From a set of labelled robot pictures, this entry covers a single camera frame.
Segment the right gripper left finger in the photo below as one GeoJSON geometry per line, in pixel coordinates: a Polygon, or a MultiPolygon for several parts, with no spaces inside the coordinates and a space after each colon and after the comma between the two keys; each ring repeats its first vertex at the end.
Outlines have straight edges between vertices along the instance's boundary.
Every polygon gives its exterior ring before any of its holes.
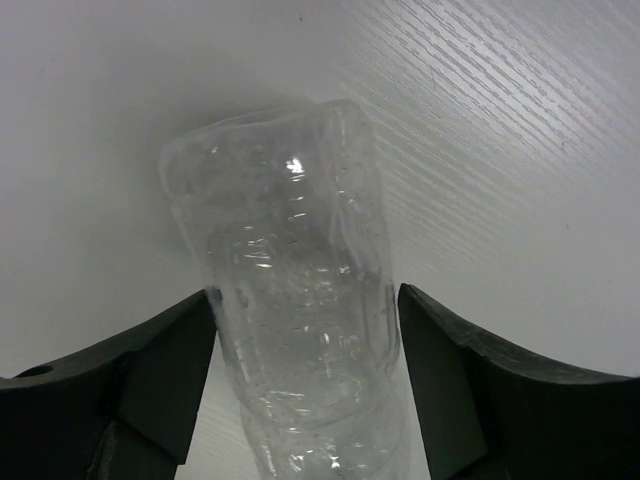
{"type": "Polygon", "coordinates": [[[172,479],[185,464],[216,324],[205,292],[1,381],[4,479],[172,479]]]}

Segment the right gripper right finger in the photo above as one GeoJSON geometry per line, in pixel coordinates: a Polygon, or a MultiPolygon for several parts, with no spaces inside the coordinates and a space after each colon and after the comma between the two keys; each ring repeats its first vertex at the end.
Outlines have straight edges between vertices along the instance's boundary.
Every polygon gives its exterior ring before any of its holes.
{"type": "Polygon", "coordinates": [[[635,479],[639,381],[534,353],[416,287],[401,334],[434,479],[635,479]]]}

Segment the clear crushed unlabelled bottle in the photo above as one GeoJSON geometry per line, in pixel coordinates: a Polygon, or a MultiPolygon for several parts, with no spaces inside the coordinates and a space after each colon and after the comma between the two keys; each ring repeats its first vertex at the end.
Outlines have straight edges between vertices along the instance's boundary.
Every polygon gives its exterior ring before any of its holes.
{"type": "Polygon", "coordinates": [[[186,133],[159,174],[264,479],[404,479],[406,396],[374,134],[350,100],[186,133]]]}

